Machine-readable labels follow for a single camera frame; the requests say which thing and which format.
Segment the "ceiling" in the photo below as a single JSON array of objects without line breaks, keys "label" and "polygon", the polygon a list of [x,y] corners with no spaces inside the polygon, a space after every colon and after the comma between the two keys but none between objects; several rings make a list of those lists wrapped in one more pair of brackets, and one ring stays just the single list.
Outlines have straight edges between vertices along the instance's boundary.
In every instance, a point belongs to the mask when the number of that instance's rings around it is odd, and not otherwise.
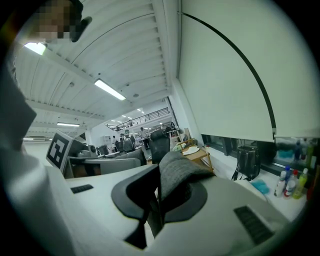
[{"label": "ceiling", "polygon": [[[82,0],[82,17],[90,16],[92,22],[78,42],[49,44],[43,55],[26,47],[18,52],[19,87],[37,113],[27,136],[52,137],[59,128],[76,137],[170,95],[168,38],[160,2]],[[95,86],[97,79],[126,99]]]}]

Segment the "black rubber pad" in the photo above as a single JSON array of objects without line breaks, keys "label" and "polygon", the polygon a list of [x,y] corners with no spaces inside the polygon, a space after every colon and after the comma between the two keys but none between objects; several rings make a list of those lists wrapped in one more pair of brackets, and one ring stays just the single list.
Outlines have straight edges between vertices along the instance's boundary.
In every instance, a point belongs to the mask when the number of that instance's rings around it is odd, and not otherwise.
[{"label": "black rubber pad", "polygon": [[93,186],[91,186],[90,184],[87,184],[87,185],[72,187],[71,191],[74,194],[76,194],[76,193],[80,193],[80,192],[83,192],[83,191],[86,191],[86,190],[90,190],[90,189],[93,189],[93,188],[94,188]]},{"label": "black rubber pad", "polygon": [[256,245],[261,244],[265,240],[272,237],[273,233],[249,207],[243,206],[236,208],[233,211]]}]

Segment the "roller blind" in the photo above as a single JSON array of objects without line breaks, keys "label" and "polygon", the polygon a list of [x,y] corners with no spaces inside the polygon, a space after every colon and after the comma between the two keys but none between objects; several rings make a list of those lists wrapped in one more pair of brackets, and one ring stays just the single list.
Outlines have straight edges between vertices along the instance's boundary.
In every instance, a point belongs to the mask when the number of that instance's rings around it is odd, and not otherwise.
[{"label": "roller blind", "polygon": [[[183,0],[182,11],[227,36],[252,63],[279,137],[320,137],[320,79],[306,42],[271,1]],[[201,133],[271,141],[261,90],[243,60],[213,31],[182,17],[181,85]]]}]

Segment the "railing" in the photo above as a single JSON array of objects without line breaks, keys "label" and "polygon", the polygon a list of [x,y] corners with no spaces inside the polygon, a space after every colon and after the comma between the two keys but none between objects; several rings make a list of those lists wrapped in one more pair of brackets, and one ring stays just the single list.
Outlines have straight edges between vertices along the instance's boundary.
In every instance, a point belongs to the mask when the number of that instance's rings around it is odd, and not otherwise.
[{"label": "railing", "polygon": [[133,126],[137,126],[137,125],[146,123],[150,120],[157,119],[157,118],[165,116],[169,113],[170,112],[169,112],[168,108],[166,107],[166,108],[160,109],[158,111],[152,112],[150,114],[145,114],[145,115],[137,117],[135,119],[131,119],[131,120],[126,121],[126,122],[119,124],[117,126],[108,125],[108,127],[114,131],[119,131],[119,130],[123,130],[125,128],[129,128],[129,127],[133,127]]}]

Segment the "person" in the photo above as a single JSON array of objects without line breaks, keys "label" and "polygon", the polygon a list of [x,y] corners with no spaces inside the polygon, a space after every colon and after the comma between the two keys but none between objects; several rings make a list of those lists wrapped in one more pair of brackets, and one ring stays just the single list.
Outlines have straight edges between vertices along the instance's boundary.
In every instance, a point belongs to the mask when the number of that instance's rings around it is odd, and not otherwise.
[{"label": "person", "polygon": [[135,139],[135,137],[134,137],[133,134],[131,134],[130,140],[132,141],[132,144],[133,144],[134,149],[136,149],[136,139]]},{"label": "person", "polygon": [[0,116],[0,124],[4,124],[0,128],[2,147],[25,152],[23,138],[37,115],[19,90],[15,65],[17,52],[27,43],[48,43],[63,38],[64,32],[70,32],[81,23],[82,11],[83,4],[79,0],[51,0],[38,8],[19,33],[15,34],[15,25],[16,21],[23,20],[22,17],[12,15],[7,22],[6,29],[12,33],[7,38],[11,43],[5,60],[7,69],[1,74],[5,82],[0,85],[0,109],[4,111]]},{"label": "person", "polygon": [[117,147],[116,147],[116,143],[118,142],[118,140],[116,139],[116,136],[113,135],[113,139],[112,139],[112,152],[118,152]]},{"label": "person", "polygon": [[149,148],[149,139],[143,127],[140,127],[140,137],[143,140],[144,148],[147,150]]}]

